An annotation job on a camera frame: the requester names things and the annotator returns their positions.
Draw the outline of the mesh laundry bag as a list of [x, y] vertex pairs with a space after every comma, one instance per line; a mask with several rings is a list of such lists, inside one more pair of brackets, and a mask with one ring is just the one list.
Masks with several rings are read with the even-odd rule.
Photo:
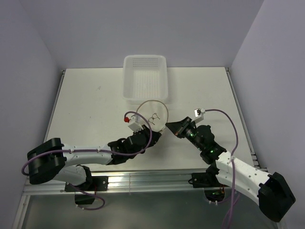
[[169, 120], [169, 110], [166, 104], [159, 100], [146, 100], [141, 103], [136, 112], [141, 114], [155, 132], [162, 133]]

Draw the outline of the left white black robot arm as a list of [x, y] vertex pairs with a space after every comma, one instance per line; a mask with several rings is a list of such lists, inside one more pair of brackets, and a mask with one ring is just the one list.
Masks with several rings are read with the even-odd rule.
[[93, 184], [88, 164], [123, 164], [154, 146], [161, 136], [162, 131], [155, 132], [142, 125], [141, 130], [127, 138], [97, 147], [69, 146], [60, 138], [52, 138], [27, 153], [28, 161], [21, 172], [32, 185], [57, 180], [88, 190]]

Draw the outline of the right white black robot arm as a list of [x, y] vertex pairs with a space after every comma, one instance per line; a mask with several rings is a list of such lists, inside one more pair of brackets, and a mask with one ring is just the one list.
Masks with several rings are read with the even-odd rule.
[[166, 127], [176, 137], [186, 138], [199, 149], [201, 158], [209, 165], [206, 180], [211, 186], [220, 183], [240, 192], [274, 222], [280, 222], [295, 203], [295, 197], [281, 174], [259, 170], [232, 156], [215, 142], [209, 125], [196, 126], [191, 118], [186, 117], [166, 123]]

